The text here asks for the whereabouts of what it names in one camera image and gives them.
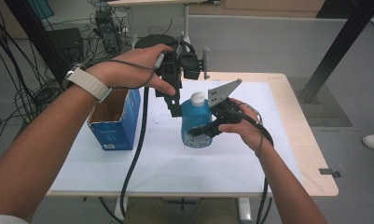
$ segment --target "table surface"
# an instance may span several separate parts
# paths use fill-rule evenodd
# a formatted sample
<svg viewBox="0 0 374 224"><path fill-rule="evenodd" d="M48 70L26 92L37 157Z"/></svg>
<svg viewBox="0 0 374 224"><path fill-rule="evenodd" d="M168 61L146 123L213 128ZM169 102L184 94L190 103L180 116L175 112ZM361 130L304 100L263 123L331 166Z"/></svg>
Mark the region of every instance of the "table surface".
<svg viewBox="0 0 374 224"><path fill-rule="evenodd" d="M199 3L204 0L119 0L111 1L107 4L110 7L128 7L136 5L153 5L153 4L177 4L177 3Z"/></svg>
<svg viewBox="0 0 374 224"><path fill-rule="evenodd" d="M338 188L333 177L331 175L321 175L319 172L320 168L327 168L326 161L284 75L210 73L210 76L209 80L212 81L205 81L204 83L218 84L217 80L232 81L240 78L243 83L246 83L245 85L254 85L257 90L265 91L265 89L268 89L269 93L266 92L265 94L270 95L271 92L271 100L268 101L273 102L275 109L271 110L275 110L276 113L272 115L272 112L265 111L267 108L263 108L263 111L265 114L269 114L267 117L275 117L274 115L278 114L279 119L271 121L270 118L265 118L265 114L263 114L264 125L269 125L269 127L276 125L276 129L279 130L274 131L276 135L274 140L278 147L276 149L280 149L279 154L311 196L335 196L338 194ZM243 98L245 93L238 94L237 98ZM259 95L259 92L251 91L248 94ZM155 99L163 102L163 99L154 97L150 99L151 104L159 107L165 106L164 103L163 105L152 103ZM268 102L244 101L250 104L268 105L268 108L273 107ZM163 125L163 123L168 123L163 126L165 127L163 130L169 130L166 125L179 126L181 119L172 119L169 113L165 109L159 112L159 115L154 115L154 112L150 113L148 110L148 120L151 119L151 125L158 125L158 127L162 127L160 125ZM168 118L168 122L163 122L163 118ZM90 130L88 132L87 130L87 127L82 128L81 136L77 137L69 158L67 158L57 180L48 192L49 195L118 196L119 186L121 186L126 170L130 166L135 148L129 152L103 152L100 145L94 142L95 139L91 139L93 135ZM131 183L128 186L128 196L244 197L260 194L263 186L263 173L259 170L259 164L254 158L253 152L248 148L243 148L242 141L237 138L238 136L223 133L214 138L212 148L194 150L187 147L178 147L178 151L162 150L160 154L154 149L149 151L150 146L160 148L165 145L171 146L167 148L172 148L181 141L178 139L180 133L175 134L177 137L174 139L176 140L168 141L163 140L162 136L158 139L152 139L153 136L158 136L155 135L157 134L155 131L155 127L149 128L149 124L147 124L145 147L142 151L143 157L139 160L140 163L137 163L133 173ZM163 133L165 136L172 134L174 133ZM232 152L228 148L219 147L215 144L227 144L221 143L221 141L231 142L232 145L228 147L235 146L237 150ZM92 153L89 153L90 150L86 149L87 155L81 154L81 151L84 152L85 148L92 150ZM124 167L124 170L119 170L119 164ZM182 169L182 164L185 164L187 171Z"/></svg>

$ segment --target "white bottle cap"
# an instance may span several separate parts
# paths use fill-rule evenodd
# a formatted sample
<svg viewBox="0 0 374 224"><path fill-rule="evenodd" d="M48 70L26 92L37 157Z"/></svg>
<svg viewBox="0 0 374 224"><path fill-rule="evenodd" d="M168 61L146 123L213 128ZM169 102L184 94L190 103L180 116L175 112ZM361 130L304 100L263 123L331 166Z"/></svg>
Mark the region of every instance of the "white bottle cap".
<svg viewBox="0 0 374 224"><path fill-rule="evenodd" d="M194 105L194 106L201 106L204 104L204 92L203 91L197 91L195 93L193 93L191 96L190 96L190 102Z"/></svg>

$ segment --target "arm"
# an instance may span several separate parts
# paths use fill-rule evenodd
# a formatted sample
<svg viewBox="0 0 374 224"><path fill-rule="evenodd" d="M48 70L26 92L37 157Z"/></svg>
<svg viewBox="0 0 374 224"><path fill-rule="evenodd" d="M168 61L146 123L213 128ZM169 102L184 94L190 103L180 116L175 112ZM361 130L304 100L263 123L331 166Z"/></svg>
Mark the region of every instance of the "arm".
<svg viewBox="0 0 374 224"><path fill-rule="evenodd" d="M235 99L233 101L237 105L241 103ZM243 113L257 120L254 111L246 105L240 105L240 108ZM326 219L312 198L266 138L259 148L261 133L258 129L243 120L239 124L220 125L219 130L224 133L238 133L247 146L259 150L259 161L270 184L283 223L326 223Z"/></svg>
<svg viewBox="0 0 374 224"><path fill-rule="evenodd" d="M153 67L164 45L136 49L116 59ZM123 63L99 63L87 70L107 86L137 87L151 71ZM147 84L174 95L174 88L158 76ZM0 215L30 222L35 209L62 168L68 152L97 99L73 85L37 117L0 159Z"/></svg>

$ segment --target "blue cardboard box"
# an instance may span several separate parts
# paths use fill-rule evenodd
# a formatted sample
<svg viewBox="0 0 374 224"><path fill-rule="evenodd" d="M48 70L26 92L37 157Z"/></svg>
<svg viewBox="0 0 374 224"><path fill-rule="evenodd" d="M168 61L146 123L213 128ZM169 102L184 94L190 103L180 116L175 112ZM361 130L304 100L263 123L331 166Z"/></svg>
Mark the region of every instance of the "blue cardboard box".
<svg viewBox="0 0 374 224"><path fill-rule="evenodd" d="M132 150L140 108L139 90L114 88L88 117L104 150Z"/></svg>

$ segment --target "floor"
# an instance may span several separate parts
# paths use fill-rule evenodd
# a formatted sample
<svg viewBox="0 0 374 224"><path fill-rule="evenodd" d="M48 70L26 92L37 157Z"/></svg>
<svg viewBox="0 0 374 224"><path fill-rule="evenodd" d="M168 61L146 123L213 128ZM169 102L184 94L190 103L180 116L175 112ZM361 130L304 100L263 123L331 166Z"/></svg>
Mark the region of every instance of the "floor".
<svg viewBox="0 0 374 224"><path fill-rule="evenodd" d="M310 77L344 22L194 16L190 18L189 33L195 49L211 49L209 71ZM28 51L27 42L20 43ZM370 23L358 37L326 85L353 127L312 128L328 166L341 174L336 178L338 196L314 200L328 223L374 223L374 150L361 142L362 137L374 133L374 25ZM14 110L13 95L10 79L0 66L1 118ZM18 133L21 124L20 119L8 123L0 139L0 154ZM105 201L109 207L115 206L115 199ZM258 199L250 202L254 215ZM172 205L169 209L181 216L174 223L182 223L180 219L186 220L185 214L193 210L188 205L185 212L180 212L180 205ZM116 222L97 198L47 197L38 208L33 223ZM267 223L281 223L275 206Z"/></svg>

